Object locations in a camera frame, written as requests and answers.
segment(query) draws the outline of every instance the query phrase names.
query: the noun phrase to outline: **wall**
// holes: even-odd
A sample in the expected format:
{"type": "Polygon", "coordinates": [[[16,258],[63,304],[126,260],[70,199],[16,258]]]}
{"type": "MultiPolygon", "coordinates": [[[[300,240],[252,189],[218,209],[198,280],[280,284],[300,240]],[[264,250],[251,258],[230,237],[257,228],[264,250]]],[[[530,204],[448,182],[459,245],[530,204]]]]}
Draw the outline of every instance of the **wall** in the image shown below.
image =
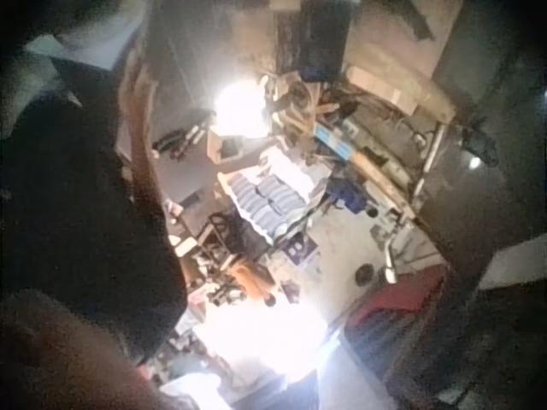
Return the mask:
{"type": "Polygon", "coordinates": [[[479,288],[524,284],[542,278],[547,278],[547,233],[496,252],[479,288]]]}

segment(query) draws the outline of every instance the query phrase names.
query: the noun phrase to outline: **hand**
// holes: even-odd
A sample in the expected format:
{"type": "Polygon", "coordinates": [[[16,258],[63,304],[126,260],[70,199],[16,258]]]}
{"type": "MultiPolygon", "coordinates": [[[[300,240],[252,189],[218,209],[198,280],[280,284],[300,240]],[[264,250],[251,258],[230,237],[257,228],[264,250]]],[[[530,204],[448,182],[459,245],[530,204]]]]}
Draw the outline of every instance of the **hand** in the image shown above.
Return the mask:
{"type": "MultiPolygon", "coordinates": [[[[138,52],[131,50],[118,90],[120,111],[126,116],[130,127],[145,127],[150,123],[156,89],[157,83],[150,78],[147,66],[138,56],[138,52]]],[[[131,131],[142,132],[144,129],[131,131]]]]}

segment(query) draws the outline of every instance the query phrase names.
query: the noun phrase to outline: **wooden plank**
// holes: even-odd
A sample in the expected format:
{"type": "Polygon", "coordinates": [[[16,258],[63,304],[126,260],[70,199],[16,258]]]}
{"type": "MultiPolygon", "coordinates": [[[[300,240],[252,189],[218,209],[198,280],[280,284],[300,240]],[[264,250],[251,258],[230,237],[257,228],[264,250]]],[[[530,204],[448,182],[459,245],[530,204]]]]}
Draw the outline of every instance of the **wooden plank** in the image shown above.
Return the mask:
{"type": "Polygon", "coordinates": [[[406,115],[412,115],[418,106],[416,100],[407,93],[402,93],[398,88],[362,68],[352,66],[345,75],[351,84],[386,100],[406,115]]]}

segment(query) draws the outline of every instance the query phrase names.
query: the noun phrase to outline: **bright light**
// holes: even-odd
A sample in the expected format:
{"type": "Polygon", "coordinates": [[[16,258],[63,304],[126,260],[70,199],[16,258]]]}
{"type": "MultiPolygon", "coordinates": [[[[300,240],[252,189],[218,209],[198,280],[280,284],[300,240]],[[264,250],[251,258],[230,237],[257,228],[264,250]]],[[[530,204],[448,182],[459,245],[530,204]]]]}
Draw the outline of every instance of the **bright light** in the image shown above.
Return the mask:
{"type": "Polygon", "coordinates": [[[481,162],[482,161],[480,160],[478,156],[474,156],[473,158],[471,158],[471,161],[469,162],[469,169],[478,168],[481,162]]]}
{"type": "Polygon", "coordinates": [[[272,369],[294,382],[318,364],[325,320],[305,301],[290,304],[283,296],[276,297],[273,307],[247,300],[208,309],[207,322],[194,328],[245,384],[264,374],[261,368],[272,369]]]}
{"type": "Polygon", "coordinates": [[[264,138],[268,135],[265,107],[264,89],[255,81],[231,84],[215,101],[216,131],[222,137],[264,138]]]}

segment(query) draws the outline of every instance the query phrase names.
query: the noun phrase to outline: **red object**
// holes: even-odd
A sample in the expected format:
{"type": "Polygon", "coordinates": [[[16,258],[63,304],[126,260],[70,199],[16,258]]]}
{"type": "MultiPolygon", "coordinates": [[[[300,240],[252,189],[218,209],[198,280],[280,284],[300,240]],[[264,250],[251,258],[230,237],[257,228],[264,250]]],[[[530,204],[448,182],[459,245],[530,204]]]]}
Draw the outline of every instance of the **red object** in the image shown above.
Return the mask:
{"type": "Polygon", "coordinates": [[[446,265],[435,265],[416,274],[399,275],[396,284],[383,287],[358,307],[348,318],[347,326],[356,327],[367,316],[380,309],[418,312],[441,285],[446,272],[446,265]]]}

